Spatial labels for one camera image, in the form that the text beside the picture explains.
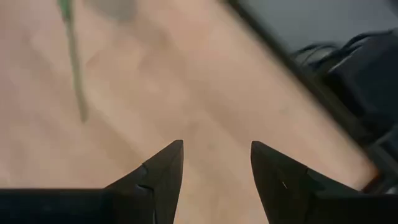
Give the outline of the black artificial tulip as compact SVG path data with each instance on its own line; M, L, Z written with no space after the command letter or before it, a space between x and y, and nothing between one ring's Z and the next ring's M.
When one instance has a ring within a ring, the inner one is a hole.
M68 40L68 52L70 65L72 68L73 89L75 92L76 102L78 105L80 121L85 123L88 119L88 106L83 91L82 74L80 68L80 56L78 53L77 37L73 16L73 0L57 0L57 6L60 10L65 33Z

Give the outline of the black aluminium table frame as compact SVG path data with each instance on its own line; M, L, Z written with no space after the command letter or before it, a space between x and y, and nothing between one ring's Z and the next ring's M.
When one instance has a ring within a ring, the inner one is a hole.
M327 111L338 125L352 138L370 159L377 169L375 178L363 188L366 193L398 194L398 161L395 160L383 146L387 136L374 139L365 132L364 126L346 110L332 94L327 93L320 84L309 77L310 72L300 68L293 57L281 46L249 11L240 0L225 0L229 7L249 27L264 48L269 49Z

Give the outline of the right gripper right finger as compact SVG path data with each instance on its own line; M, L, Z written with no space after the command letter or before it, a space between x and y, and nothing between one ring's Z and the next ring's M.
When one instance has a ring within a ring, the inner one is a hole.
M255 185L269 224L398 224L397 194L366 194L260 142Z

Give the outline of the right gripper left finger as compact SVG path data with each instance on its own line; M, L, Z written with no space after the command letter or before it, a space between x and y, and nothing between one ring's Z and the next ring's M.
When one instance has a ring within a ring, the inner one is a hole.
M183 141L99 189L0 189L0 224L173 224Z

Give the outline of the black mesh computer case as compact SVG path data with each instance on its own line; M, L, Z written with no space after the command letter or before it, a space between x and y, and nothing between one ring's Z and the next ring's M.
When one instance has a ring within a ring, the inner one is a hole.
M323 81L356 117L357 140L377 141L398 124L398 30L358 34L336 56Z

